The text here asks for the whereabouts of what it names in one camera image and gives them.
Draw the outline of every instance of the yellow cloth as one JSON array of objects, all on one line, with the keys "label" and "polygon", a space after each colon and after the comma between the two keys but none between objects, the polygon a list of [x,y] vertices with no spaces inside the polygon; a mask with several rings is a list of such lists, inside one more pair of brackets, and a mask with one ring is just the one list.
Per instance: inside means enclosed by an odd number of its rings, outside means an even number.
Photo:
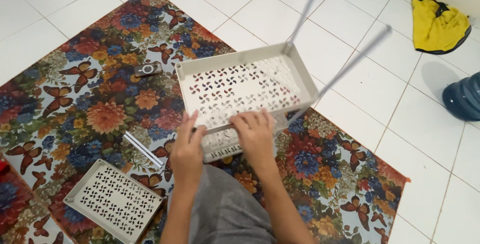
[{"label": "yellow cloth", "polygon": [[449,10],[439,11],[437,17],[440,5],[434,0],[412,0],[412,6],[413,45],[417,51],[445,54],[462,44],[470,33],[467,16],[456,8],[445,5]]}]

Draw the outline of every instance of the gray pants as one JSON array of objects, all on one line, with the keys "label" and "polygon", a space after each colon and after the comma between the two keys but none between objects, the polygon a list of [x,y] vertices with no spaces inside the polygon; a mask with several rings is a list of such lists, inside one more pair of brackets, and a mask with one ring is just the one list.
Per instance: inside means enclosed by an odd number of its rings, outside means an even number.
[{"label": "gray pants", "polygon": [[236,179],[204,165],[191,210],[189,243],[275,242],[267,211]]}]

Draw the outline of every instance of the tiled floor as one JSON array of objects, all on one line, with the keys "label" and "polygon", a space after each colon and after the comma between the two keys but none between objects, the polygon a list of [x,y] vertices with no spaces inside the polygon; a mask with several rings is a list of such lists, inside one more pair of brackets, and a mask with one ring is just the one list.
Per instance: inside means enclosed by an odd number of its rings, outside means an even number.
[{"label": "tiled floor", "polygon": [[[0,84],[127,0],[0,0]],[[307,0],[171,0],[237,51],[284,42]],[[315,106],[411,179],[389,244],[474,243],[480,123],[452,117],[448,84],[480,70],[480,31],[441,57],[413,49],[410,0],[315,0],[295,42],[318,87],[385,24],[394,32]]]}]

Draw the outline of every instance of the hand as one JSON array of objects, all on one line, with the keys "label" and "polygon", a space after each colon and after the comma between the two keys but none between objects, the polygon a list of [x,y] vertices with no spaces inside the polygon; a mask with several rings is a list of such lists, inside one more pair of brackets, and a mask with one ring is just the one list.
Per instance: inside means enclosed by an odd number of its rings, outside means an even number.
[{"label": "hand", "polygon": [[201,125],[192,134],[197,116],[198,111],[195,111],[191,117],[187,113],[183,114],[178,137],[172,148],[170,160],[175,178],[175,190],[185,187],[195,193],[200,182],[204,157],[200,143],[207,128]]},{"label": "hand", "polygon": [[238,133],[243,155],[260,179],[277,176],[279,170],[273,156],[272,115],[266,109],[258,112],[239,113],[230,118]]}]

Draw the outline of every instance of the floral rug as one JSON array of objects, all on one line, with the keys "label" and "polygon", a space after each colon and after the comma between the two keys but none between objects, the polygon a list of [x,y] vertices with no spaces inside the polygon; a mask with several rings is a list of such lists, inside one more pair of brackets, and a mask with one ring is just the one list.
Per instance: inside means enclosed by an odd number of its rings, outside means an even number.
[{"label": "floral rug", "polygon": [[[97,159],[162,196],[182,119],[174,64],[233,52],[167,0],[129,0],[0,87],[0,243],[118,243],[63,203]],[[136,78],[158,61],[163,73]],[[125,141],[129,131],[165,162],[159,170]],[[405,177],[314,110],[276,142],[285,187],[319,243],[388,241]],[[215,162],[264,205],[240,155]],[[141,237],[158,243],[166,205]]]}]

